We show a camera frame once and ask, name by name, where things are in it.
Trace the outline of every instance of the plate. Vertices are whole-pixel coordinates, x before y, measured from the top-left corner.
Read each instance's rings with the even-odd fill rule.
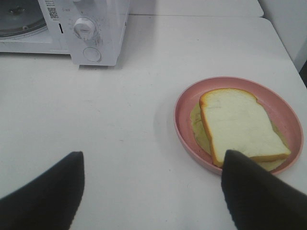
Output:
[[[211,156],[196,143],[190,124],[190,112],[205,92],[221,89],[236,88],[246,90],[258,99],[264,107],[271,121],[278,127],[285,137],[290,156],[272,174],[278,174],[291,167],[298,159],[303,148],[303,130],[301,124],[287,102],[272,90],[250,80],[236,77],[215,77],[201,80],[189,86],[179,96],[174,109],[174,123],[177,135],[190,155],[208,170],[222,174],[222,169],[215,166]]]

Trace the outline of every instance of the white bread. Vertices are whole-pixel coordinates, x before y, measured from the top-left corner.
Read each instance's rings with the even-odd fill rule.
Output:
[[[223,166],[226,150],[238,150],[258,162],[282,160],[291,153],[253,94],[232,88],[212,90],[200,97],[199,105],[216,166]]]

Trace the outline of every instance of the table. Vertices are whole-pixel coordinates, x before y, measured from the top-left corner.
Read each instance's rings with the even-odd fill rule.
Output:
[[[262,17],[257,0],[131,0],[131,14]]]
[[[82,150],[85,190],[72,230],[228,229],[221,178],[181,146],[177,97],[237,76],[274,90],[307,133],[307,91],[263,18],[130,16],[115,67],[69,56],[0,54],[0,197]],[[307,193],[306,139],[278,177]]]

